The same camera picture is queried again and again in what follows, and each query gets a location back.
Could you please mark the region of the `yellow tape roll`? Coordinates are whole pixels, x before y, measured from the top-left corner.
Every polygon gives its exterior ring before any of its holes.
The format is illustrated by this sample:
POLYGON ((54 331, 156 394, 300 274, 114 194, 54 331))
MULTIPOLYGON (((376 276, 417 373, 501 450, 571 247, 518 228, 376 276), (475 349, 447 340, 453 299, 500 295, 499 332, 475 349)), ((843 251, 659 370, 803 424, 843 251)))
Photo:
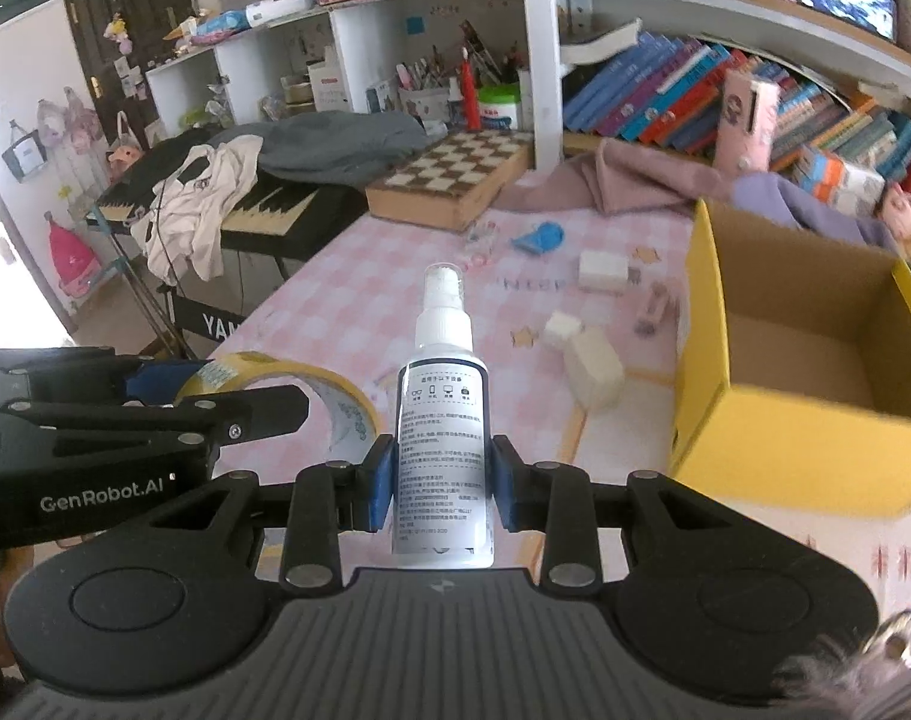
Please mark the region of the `yellow tape roll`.
POLYGON ((361 388, 325 367, 258 351, 236 351, 205 362, 182 385, 179 397, 235 394, 283 383, 299 385, 309 392, 309 400, 325 406, 330 426, 328 460, 359 465, 382 433, 379 413, 361 388))

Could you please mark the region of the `white spray bottle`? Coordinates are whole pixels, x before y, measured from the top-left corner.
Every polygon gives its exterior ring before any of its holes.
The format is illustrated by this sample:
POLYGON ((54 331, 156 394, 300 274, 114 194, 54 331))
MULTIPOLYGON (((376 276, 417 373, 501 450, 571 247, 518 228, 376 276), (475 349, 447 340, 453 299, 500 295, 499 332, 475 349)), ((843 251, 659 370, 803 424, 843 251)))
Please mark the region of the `white spray bottle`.
POLYGON ((424 275, 414 353, 398 372, 392 554, 403 567, 494 564, 489 376, 475 353, 464 275, 424 275))

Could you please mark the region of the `beige eraser block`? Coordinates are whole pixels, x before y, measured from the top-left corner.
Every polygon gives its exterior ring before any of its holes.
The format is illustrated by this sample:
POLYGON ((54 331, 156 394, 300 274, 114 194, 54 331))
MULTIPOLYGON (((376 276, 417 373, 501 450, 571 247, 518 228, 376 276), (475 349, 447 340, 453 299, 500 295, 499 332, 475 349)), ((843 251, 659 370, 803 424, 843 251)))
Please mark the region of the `beige eraser block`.
POLYGON ((569 338, 563 358, 572 394, 585 411, 594 413, 615 405, 626 372, 601 328, 588 327, 569 338))

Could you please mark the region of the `pink stapler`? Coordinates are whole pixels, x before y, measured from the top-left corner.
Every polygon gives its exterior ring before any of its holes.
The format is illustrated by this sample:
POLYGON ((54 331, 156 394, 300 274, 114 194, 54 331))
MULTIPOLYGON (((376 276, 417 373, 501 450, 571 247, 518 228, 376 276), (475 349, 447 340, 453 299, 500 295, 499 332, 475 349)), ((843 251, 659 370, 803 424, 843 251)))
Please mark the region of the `pink stapler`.
POLYGON ((655 335, 665 317, 670 314, 672 305, 672 293, 670 293, 667 284, 661 281, 652 281, 636 314, 634 332, 638 333, 639 337, 652 337, 652 335, 655 335))

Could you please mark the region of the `white power adapter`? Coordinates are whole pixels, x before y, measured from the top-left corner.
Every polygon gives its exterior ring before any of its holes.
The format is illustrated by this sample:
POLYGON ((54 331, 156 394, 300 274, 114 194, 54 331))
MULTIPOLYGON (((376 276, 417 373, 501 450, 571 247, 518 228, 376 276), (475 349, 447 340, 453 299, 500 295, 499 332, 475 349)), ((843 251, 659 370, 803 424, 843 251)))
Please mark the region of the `white power adapter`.
POLYGON ((627 257, 603 250, 582 250, 577 265, 577 283, 585 291, 623 294, 641 284, 641 270, 627 257))

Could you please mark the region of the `blue wrapper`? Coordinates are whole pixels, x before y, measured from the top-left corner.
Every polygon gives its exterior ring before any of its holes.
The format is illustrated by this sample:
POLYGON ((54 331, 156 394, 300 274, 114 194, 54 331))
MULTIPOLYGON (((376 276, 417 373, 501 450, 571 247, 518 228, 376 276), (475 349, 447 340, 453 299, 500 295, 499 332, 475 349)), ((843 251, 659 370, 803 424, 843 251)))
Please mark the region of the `blue wrapper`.
POLYGON ((515 250, 533 257, 551 254, 563 245, 566 233, 563 227, 554 221, 545 221, 533 227, 531 231, 512 239, 510 243, 515 250))

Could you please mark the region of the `pink checkered tablecloth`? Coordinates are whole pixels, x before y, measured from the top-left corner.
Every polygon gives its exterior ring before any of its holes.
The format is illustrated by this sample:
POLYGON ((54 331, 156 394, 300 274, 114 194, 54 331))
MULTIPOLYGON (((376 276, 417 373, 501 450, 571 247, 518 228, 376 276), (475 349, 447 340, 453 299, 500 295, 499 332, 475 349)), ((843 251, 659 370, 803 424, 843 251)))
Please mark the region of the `pink checkered tablecloth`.
MULTIPOLYGON (((597 481, 624 483, 639 468, 665 472, 672 442, 673 383, 680 342, 678 310, 650 338, 634 332, 645 288, 588 293, 577 283, 582 250, 613 250, 644 281, 684 289, 691 221, 673 211, 603 218, 594 210, 549 215, 488 211, 499 226, 492 262, 465 273, 465 299, 478 356, 491 377, 492 432, 507 434, 525 461, 574 463, 597 481), (510 239, 542 221, 566 237, 543 257, 515 250, 510 239), (554 310, 606 327, 627 369, 618 403, 601 413, 572 398, 563 355, 540 333, 554 310)), ((433 263, 464 268, 464 236, 362 216, 322 254, 272 294, 211 358, 258 351, 309 362, 345 376, 368 395, 382 429, 393 431, 398 369, 413 351, 423 305, 424 271, 433 263)), ((263 483, 291 481, 300 468, 325 460, 330 426, 325 406, 299 433, 223 450, 220 471, 247 468, 263 483)), ((724 500, 735 511, 814 546, 861 575, 883 616, 911 606, 911 511, 899 520, 835 517, 724 500)))

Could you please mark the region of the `black keyboard piano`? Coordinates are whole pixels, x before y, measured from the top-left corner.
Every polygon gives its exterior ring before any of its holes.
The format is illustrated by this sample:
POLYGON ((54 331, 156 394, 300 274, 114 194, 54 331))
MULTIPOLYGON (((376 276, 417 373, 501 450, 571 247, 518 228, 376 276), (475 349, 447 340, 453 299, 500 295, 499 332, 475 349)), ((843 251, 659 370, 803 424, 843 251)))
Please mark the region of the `black keyboard piano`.
POLYGON ((189 128, 142 153, 109 151, 112 182, 86 211, 85 225, 112 244, 138 247, 140 270, 130 289, 161 341, 187 353, 184 337, 220 343, 247 314, 247 298, 231 309, 185 289, 236 271, 245 286, 243 257, 270 260, 286 280, 296 263, 320 254, 364 210, 362 193, 339 184, 294 182, 268 172, 270 138, 238 133, 224 142, 211 128, 189 128))

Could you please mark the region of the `pink cloth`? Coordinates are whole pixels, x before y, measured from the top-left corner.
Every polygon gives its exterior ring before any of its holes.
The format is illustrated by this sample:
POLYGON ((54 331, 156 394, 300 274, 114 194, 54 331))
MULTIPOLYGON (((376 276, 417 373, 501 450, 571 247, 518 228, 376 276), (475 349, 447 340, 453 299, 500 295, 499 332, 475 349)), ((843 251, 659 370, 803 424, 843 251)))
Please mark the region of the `pink cloth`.
POLYGON ((733 181, 709 164, 603 138, 553 171, 504 187, 492 206, 512 213, 595 210, 602 216, 681 208, 697 200, 730 202, 733 181))

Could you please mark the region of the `wooden chess board box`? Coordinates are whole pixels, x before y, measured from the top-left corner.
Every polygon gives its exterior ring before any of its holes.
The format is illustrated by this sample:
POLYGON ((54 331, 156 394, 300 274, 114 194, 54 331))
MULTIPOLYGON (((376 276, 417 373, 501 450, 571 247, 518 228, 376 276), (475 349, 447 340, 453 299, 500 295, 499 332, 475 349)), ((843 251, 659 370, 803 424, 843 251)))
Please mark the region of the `wooden chess board box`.
POLYGON ((464 232, 531 163, 530 133, 454 133, 369 184, 369 213, 379 220, 464 232))

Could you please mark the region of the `purple cloth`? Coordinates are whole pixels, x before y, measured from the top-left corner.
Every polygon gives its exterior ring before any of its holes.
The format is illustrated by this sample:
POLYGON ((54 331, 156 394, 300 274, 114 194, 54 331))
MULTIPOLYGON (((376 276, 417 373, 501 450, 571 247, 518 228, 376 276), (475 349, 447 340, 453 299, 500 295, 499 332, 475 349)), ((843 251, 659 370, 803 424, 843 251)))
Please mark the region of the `purple cloth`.
POLYGON ((893 234, 881 221, 844 215, 772 172, 750 172, 736 177, 732 203, 738 210, 751 211, 780 226, 803 229, 852 245, 878 247, 890 254, 898 252, 893 234))

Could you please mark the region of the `red bottle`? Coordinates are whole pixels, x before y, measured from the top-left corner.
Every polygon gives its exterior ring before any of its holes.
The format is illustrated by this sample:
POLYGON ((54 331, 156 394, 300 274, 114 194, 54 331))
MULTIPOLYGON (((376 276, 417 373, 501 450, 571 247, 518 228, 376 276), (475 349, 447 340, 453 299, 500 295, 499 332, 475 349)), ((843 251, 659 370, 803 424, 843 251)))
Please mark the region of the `red bottle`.
POLYGON ((473 67, 471 66, 471 54, 466 47, 462 49, 462 62, 460 62, 460 89, 462 90, 462 103, 464 103, 467 130, 468 132, 480 132, 480 106, 478 106, 475 76, 473 76, 473 67))

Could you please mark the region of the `orange white medicine boxes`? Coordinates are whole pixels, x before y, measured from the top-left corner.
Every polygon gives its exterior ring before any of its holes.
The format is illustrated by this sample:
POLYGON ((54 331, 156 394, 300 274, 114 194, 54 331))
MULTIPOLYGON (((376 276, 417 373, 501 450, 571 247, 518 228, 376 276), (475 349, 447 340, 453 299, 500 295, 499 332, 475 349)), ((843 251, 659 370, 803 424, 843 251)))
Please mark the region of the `orange white medicine boxes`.
POLYGON ((875 169, 809 146, 800 149, 792 181, 816 200, 852 218, 870 218, 886 187, 875 169))

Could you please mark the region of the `pink pig toy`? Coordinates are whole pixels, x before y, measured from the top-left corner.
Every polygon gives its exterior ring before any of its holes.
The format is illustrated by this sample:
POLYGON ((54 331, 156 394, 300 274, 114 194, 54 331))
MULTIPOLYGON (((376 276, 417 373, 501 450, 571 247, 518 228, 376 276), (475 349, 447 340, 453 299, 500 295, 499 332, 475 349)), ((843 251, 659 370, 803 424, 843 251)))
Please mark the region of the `pink pig toy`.
POLYGON ((896 242, 911 239, 911 195, 899 184, 889 184, 878 211, 886 229, 896 242))

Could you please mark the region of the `phone playing video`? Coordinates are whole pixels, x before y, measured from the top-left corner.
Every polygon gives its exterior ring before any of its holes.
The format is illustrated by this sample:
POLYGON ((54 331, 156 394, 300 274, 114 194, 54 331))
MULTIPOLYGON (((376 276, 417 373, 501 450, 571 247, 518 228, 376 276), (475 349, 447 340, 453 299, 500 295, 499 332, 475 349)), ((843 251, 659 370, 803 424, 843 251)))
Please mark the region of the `phone playing video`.
POLYGON ((896 41, 896 2, 894 0, 798 0, 819 13, 847 21, 864 31, 896 41))

